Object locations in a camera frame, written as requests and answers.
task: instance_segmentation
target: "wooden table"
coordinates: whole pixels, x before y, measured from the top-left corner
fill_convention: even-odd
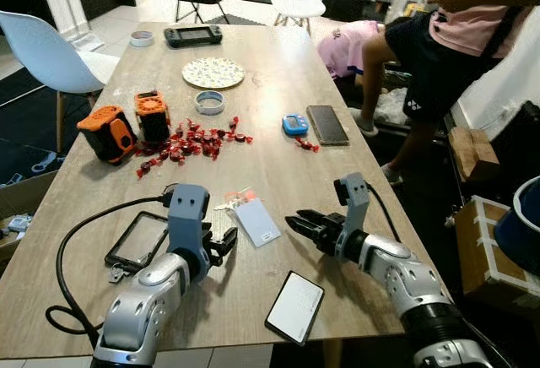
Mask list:
[[[221,45],[174,51],[164,42],[164,27],[141,24],[141,30],[154,32],[155,44],[127,48],[96,108],[121,105],[136,128],[133,96],[156,88],[165,96],[173,124],[190,117],[204,128],[226,127],[233,116],[239,116],[238,132],[253,136],[253,144],[227,143],[215,162],[203,156],[189,158],[182,167],[167,161],[139,181],[135,170],[142,158],[132,157],[114,167],[99,161],[79,135],[0,281],[0,358],[92,353],[85,336],[61,333],[44,316],[48,306],[65,305],[54,268],[58,245],[80,220],[114,204],[159,194],[172,182],[200,184],[210,191],[206,220],[218,233],[232,223],[213,207],[224,201],[225,193],[252,187],[283,235],[258,249],[239,235],[238,246],[224,265],[212,268],[208,277],[190,288],[170,320],[161,349],[282,341],[264,327],[264,320],[291,269],[326,291],[310,339],[402,333],[391,302],[374,280],[351,262],[340,264],[323,256],[284,221],[284,216],[301,208],[344,213],[332,182],[360,171],[384,199],[402,241],[431,263],[305,30],[224,25]],[[221,115],[197,114],[193,99],[198,90],[182,80],[182,68],[199,57],[227,57],[246,70],[244,81],[224,92]],[[324,147],[317,154],[305,151],[284,135],[281,117],[324,104],[335,108],[350,145]],[[316,141],[312,130],[308,139]],[[107,282],[109,270],[103,257],[142,209],[163,215],[167,211],[147,203],[117,212],[81,230],[67,247],[68,285],[94,324],[103,320],[115,296],[128,284]],[[392,236],[375,200],[364,229]]]

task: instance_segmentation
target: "white card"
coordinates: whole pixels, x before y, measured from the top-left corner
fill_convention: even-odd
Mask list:
[[[244,203],[235,209],[235,213],[241,227],[250,236],[255,247],[260,247],[281,236],[261,199],[256,198]]]

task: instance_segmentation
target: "white phone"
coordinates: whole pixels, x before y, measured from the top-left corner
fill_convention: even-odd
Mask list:
[[[265,326],[281,337],[304,345],[321,306],[324,289],[290,271]]]

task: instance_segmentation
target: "round plate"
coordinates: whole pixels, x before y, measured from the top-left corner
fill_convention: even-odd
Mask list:
[[[182,69],[182,76],[197,87],[228,88],[244,79],[244,69],[228,58],[207,57],[187,64]]]

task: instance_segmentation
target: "black shorts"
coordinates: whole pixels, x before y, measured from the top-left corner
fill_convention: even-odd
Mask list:
[[[429,34],[430,15],[415,16],[386,30],[388,46],[413,75],[403,112],[417,122],[437,123],[467,87],[501,59],[452,50]]]

